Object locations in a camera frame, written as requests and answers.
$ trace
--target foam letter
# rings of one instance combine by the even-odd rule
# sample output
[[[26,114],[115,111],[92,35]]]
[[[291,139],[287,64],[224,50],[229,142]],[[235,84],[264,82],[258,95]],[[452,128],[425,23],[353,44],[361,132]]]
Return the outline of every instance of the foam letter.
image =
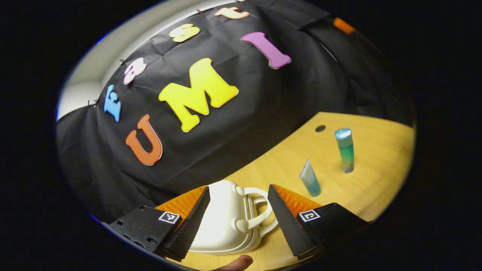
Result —
[[[117,101],[117,94],[113,92],[112,90],[114,89],[114,85],[110,85],[107,88],[107,93],[106,93],[106,101],[104,102],[104,112],[109,112],[114,116],[114,119],[116,122],[119,122],[119,115],[121,112],[121,102]]]
[[[132,130],[125,140],[125,144],[131,147],[131,150],[134,152],[134,155],[137,159],[144,165],[153,165],[155,164],[162,155],[162,143],[159,140],[156,132],[152,129],[152,126],[149,123],[149,115],[144,115],[139,122],[137,123],[137,128],[139,130],[144,131],[147,138],[152,144],[152,151],[147,153],[144,148],[142,148],[139,140],[137,140],[137,133],[135,130]]]
[[[194,27],[193,24],[185,24],[171,31],[169,37],[174,38],[173,41],[175,42],[183,42],[196,36],[200,31],[201,29]]]
[[[256,46],[256,48],[269,59],[269,66],[273,69],[279,69],[284,65],[291,63],[291,58],[282,54],[271,42],[269,42],[263,32],[246,34],[241,37],[241,40],[249,41]]]
[[[147,67],[147,64],[144,63],[144,58],[140,57],[134,60],[128,67],[125,69],[124,72],[124,85],[129,84],[134,80],[134,77],[141,74]]]
[[[203,115],[209,114],[207,92],[211,106],[219,108],[238,95],[235,86],[228,85],[211,66],[211,59],[203,58],[189,69],[191,88],[175,83],[168,84],[159,93],[159,101],[166,101],[181,121],[181,129],[189,132],[199,123],[199,117],[191,115],[186,107]]]
[[[235,10],[238,10],[238,8],[237,7],[222,8],[218,10],[214,15],[215,16],[223,15],[224,17],[227,17],[229,19],[242,19],[249,16],[249,12],[247,11],[237,12]]]

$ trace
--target yellow letter m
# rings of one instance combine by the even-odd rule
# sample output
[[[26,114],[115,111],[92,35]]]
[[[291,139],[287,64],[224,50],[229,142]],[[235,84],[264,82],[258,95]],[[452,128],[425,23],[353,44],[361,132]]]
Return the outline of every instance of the yellow letter m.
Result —
[[[159,101],[165,101],[181,121],[184,132],[191,131],[199,123],[199,117],[191,115],[186,107],[208,115],[207,92],[211,98],[211,106],[219,108],[238,95],[235,86],[228,85],[211,66],[211,59],[203,58],[189,69],[191,88],[175,83],[168,84],[159,93]]]

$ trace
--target white container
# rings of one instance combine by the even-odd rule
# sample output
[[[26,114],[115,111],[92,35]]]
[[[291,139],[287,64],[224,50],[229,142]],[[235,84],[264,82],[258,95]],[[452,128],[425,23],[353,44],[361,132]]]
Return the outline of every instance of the white container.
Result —
[[[266,191],[243,188],[228,180],[208,186],[211,200],[189,251],[218,255],[247,252],[258,247],[261,238],[278,224],[275,218],[260,226],[273,212]],[[268,205],[258,215],[256,205],[261,202]]]

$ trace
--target hand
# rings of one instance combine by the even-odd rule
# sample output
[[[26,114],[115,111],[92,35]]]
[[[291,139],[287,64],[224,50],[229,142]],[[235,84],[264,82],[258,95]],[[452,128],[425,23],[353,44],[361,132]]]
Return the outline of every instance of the hand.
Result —
[[[214,269],[212,271],[243,271],[253,263],[253,258],[248,255],[241,255],[236,260],[230,262],[228,265]]]

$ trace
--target pink letter i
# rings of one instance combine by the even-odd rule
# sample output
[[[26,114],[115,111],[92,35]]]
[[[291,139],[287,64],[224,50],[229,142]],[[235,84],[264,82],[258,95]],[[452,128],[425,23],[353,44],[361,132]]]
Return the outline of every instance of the pink letter i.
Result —
[[[273,69],[279,69],[284,65],[291,63],[291,58],[281,53],[271,42],[269,42],[263,32],[246,34],[241,37],[241,40],[249,41],[256,46],[256,48],[269,59],[269,66]]]

